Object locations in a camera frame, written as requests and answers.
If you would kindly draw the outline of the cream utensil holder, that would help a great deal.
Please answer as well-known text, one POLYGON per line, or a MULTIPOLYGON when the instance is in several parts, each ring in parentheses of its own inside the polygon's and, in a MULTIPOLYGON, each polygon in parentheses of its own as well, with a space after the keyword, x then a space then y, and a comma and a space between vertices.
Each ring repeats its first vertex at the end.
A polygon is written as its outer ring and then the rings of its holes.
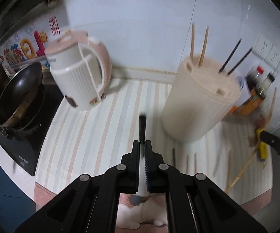
POLYGON ((221 63, 200 56, 179 65, 162 111, 165 132, 180 142, 200 140, 231 110, 241 95, 235 75, 219 72, 221 63))

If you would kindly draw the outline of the black chopstick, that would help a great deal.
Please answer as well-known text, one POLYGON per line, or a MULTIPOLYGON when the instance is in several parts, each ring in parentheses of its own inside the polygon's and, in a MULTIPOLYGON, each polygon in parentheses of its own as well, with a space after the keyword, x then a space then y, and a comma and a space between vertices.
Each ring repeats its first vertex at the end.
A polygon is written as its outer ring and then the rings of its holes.
POLYGON ((139 141, 133 142, 132 155, 136 155, 135 159, 137 163, 134 163, 134 166, 137 166, 139 184, 138 191, 135 195, 130 196, 130 202, 137 206, 141 203, 144 203, 149 195, 147 191, 146 183, 146 168, 145 168, 145 133, 146 133, 146 114, 141 113, 139 116, 139 141))
POLYGON ((252 52, 253 48, 251 47, 247 53, 234 65, 234 67, 226 74, 226 76, 229 76, 234 72, 234 70, 247 58, 247 56, 252 52))
POLYGON ((239 47, 240 43, 242 41, 242 38, 240 38, 237 42, 237 44, 235 45, 235 47, 233 48, 232 52, 230 53, 230 55, 227 57, 226 61, 223 63, 223 65, 221 66, 221 68, 219 69, 218 73, 220 74, 226 67, 226 65, 228 64, 228 62, 230 61, 230 59, 232 58, 232 56, 234 55, 234 53, 236 52, 237 48, 239 47))

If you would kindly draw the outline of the black frying pan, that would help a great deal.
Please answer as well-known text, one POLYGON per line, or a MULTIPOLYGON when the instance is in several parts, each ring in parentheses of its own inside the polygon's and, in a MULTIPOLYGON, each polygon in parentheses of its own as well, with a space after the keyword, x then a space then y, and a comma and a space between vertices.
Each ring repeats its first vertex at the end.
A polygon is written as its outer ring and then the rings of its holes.
POLYGON ((0 95, 0 134, 20 125, 42 85, 42 65, 34 62, 19 71, 0 95))

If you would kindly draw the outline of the thin bamboo chopstick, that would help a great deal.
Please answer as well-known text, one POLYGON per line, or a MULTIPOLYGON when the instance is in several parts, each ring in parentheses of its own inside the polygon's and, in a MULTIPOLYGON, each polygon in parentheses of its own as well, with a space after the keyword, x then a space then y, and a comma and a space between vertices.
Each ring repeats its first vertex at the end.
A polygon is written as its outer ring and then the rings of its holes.
POLYGON ((272 113, 273 113, 274 107, 275 107, 276 96, 277 96, 277 87, 275 87, 275 90, 274 90, 274 94, 273 94, 273 97, 272 97, 272 103, 271 103, 271 106, 270 106, 268 117, 266 118, 265 125, 263 126, 262 129, 259 128, 259 129, 256 130, 257 144, 255 146, 255 149, 252 151, 250 157, 248 158, 247 162, 245 163, 245 165, 243 166, 243 168, 241 169, 239 174, 236 176, 234 181, 230 185, 228 185, 227 188, 225 189, 225 193, 226 194, 228 194, 230 189, 232 189, 234 187, 234 185, 238 182, 238 180, 240 180, 240 178, 243 176, 244 172, 248 168, 249 164, 251 163, 254 155, 256 155, 257 151, 259 151, 259 148, 260 148, 260 145, 259 145, 260 144, 259 135, 260 135, 261 131, 267 130, 267 128, 268 128, 268 126, 270 124, 270 121, 271 121, 271 118, 272 118, 272 113))

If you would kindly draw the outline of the colourful wall sticker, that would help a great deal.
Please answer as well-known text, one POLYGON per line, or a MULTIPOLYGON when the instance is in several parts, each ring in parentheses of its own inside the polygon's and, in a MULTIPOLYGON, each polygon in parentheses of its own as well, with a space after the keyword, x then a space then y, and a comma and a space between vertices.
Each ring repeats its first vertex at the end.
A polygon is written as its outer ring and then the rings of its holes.
POLYGON ((60 35, 56 16, 45 15, 16 31, 0 47, 0 61, 9 76, 24 67, 23 62, 44 56, 45 48, 60 35))

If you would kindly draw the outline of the orange labelled sauce bottle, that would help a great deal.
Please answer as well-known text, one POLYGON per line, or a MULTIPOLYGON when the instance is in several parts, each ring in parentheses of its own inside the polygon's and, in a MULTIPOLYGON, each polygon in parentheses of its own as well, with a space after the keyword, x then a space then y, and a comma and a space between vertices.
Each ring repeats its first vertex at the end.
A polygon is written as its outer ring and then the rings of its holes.
POLYGON ((243 75, 243 73, 241 73, 240 71, 234 71, 236 82, 239 85, 241 95, 234 106, 228 112, 228 115, 239 111, 245 106, 245 104, 248 103, 252 96, 252 90, 261 81, 263 73, 264 68, 260 65, 253 66, 246 75, 243 75))

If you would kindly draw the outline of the blue cabinet front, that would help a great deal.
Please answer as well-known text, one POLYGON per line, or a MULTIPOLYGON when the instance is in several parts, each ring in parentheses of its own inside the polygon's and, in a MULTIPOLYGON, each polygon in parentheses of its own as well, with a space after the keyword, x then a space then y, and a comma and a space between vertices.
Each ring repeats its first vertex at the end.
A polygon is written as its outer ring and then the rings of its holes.
POLYGON ((25 195, 0 167, 0 225, 14 232, 36 212, 36 204, 25 195))

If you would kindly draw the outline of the cat shaped knitted coaster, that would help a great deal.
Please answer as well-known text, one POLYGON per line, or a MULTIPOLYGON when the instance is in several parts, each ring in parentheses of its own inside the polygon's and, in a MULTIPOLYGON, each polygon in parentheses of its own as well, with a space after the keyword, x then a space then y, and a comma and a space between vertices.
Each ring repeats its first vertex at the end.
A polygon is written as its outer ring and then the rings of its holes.
POLYGON ((168 224, 165 195, 120 194, 116 227, 138 229, 143 223, 150 223, 157 227, 168 224))

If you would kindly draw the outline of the dark capped seasoning bottle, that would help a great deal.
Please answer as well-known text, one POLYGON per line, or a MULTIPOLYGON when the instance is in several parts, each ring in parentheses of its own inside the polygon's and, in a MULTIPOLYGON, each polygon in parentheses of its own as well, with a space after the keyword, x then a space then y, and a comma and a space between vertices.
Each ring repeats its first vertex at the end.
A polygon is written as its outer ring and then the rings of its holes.
POLYGON ((258 94, 258 96, 262 99, 266 98, 266 93, 268 88, 271 86, 271 84, 274 82, 275 77, 272 73, 269 73, 267 77, 261 82, 258 83, 255 87, 255 91, 258 94))

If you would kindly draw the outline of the striped table mat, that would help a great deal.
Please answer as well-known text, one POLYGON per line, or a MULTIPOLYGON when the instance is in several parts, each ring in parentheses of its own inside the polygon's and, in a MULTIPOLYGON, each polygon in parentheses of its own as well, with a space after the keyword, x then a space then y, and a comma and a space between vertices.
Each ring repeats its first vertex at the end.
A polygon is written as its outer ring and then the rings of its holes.
MULTIPOLYGON (((186 174, 209 177, 222 190, 239 174, 254 146, 255 128, 250 123, 219 122, 199 141, 184 144, 170 138, 161 125, 161 112, 171 86, 164 83, 114 79, 102 103, 89 111, 78 111, 63 100, 51 122, 43 143, 33 199, 43 206, 81 174, 96 176, 120 163, 139 138, 138 118, 146 113, 146 138, 153 150, 186 174)), ((272 162, 253 157, 243 176, 229 191, 230 197, 249 209, 260 209, 271 200, 272 162)))

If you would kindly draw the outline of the dark brown chopstick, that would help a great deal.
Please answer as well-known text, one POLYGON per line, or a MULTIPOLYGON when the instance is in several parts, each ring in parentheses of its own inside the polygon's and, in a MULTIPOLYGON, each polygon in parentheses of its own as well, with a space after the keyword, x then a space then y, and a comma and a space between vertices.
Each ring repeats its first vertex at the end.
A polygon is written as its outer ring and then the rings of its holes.
POLYGON ((176 150, 172 149, 172 157, 173 157, 173 167, 176 168, 176 150))

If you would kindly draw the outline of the black induction cooktop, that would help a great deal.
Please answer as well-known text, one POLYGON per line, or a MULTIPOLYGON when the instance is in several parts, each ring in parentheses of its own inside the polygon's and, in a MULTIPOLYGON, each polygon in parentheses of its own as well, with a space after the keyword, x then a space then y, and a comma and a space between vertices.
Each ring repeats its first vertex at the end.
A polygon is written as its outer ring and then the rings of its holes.
POLYGON ((0 134, 1 147, 31 176, 35 175, 43 142, 62 99, 57 85, 40 85, 23 122, 0 134))

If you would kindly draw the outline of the black chopstick in holder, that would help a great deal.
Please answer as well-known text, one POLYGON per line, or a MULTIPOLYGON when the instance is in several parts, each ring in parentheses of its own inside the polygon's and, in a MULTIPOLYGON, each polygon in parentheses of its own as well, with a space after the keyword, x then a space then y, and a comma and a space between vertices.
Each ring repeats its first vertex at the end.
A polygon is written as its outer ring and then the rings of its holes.
POLYGON ((219 69, 218 73, 220 74, 226 67, 226 65, 228 64, 228 62, 230 61, 230 59, 232 58, 232 56, 234 55, 234 53, 236 52, 237 48, 239 47, 240 43, 242 41, 242 38, 240 38, 237 42, 237 44, 235 45, 235 47, 233 48, 232 52, 230 53, 230 55, 227 57, 226 61, 223 63, 223 65, 221 66, 221 68, 219 69))
POLYGON ((247 53, 234 65, 234 67, 226 74, 226 76, 229 76, 234 72, 234 70, 247 58, 247 56, 252 52, 253 48, 251 47, 247 53))

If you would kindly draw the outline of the wooden chopstick in holder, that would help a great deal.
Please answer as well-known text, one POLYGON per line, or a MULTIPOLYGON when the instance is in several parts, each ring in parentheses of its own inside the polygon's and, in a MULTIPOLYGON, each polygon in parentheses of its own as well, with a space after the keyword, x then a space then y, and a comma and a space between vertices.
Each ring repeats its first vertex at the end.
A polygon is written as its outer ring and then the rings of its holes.
POLYGON ((203 65, 205 52, 206 52, 206 46, 207 46, 207 40, 208 40, 208 32, 209 32, 209 27, 207 26, 206 32, 205 32, 205 38, 204 38, 204 42, 203 42, 203 48, 201 50, 201 55, 199 57, 198 68, 201 68, 203 65))
POLYGON ((193 60, 194 57, 194 47, 195 47, 195 23, 192 23, 192 34, 191 34, 191 47, 190 47, 190 60, 193 60))

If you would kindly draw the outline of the white wall power socket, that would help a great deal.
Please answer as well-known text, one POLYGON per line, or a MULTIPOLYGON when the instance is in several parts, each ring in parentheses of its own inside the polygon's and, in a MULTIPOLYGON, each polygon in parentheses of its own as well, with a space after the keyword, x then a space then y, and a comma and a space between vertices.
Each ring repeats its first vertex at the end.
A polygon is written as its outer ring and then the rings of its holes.
POLYGON ((259 34, 256 38, 252 53, 274 70, 280 70, 280 50, 263 34, 259 34))

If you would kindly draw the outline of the pink white electric kettle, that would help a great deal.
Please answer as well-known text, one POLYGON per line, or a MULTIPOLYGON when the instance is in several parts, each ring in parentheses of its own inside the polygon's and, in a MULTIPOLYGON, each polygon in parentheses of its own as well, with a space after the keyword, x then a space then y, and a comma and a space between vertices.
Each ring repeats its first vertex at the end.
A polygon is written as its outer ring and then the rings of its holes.
POLYGON ((69 31, 49 43, 50 73, 67 102, 87 111, 105 98, 112 61, 104 43, 83 30, 69 31))

